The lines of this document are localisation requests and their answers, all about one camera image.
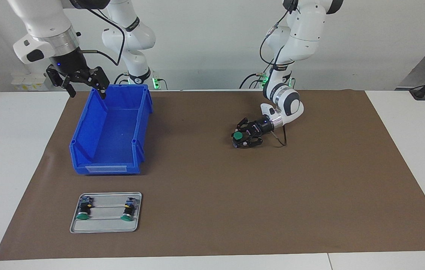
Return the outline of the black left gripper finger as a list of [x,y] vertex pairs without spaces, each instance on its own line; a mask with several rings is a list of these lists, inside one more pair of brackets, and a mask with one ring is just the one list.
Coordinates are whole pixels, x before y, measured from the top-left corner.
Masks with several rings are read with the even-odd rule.
[[235,148],[255,147],[262,144],[261,136],[233,136],[233,146]]
[[237,132],[246,132],[253,125],[253,121],[249,121],[248,118],[243,118],[236,126]]

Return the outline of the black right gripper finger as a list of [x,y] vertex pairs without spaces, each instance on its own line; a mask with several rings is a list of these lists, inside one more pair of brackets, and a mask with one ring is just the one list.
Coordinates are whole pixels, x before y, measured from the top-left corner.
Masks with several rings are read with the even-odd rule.
[[106,98],[106,90],[109,87],[110,81],[102,67],[86,70],[86,82],[89,87],[97,90],[99,97],[104,100]]
[[46,68],[46,75],[49,77],[55,87],[61,87],[62,89],[66,90],[71,98],[76,96],[76,91],[71,85],[68,75],[66,75],[66,77],[63,79],[58,70],[56,70],[52,64]]

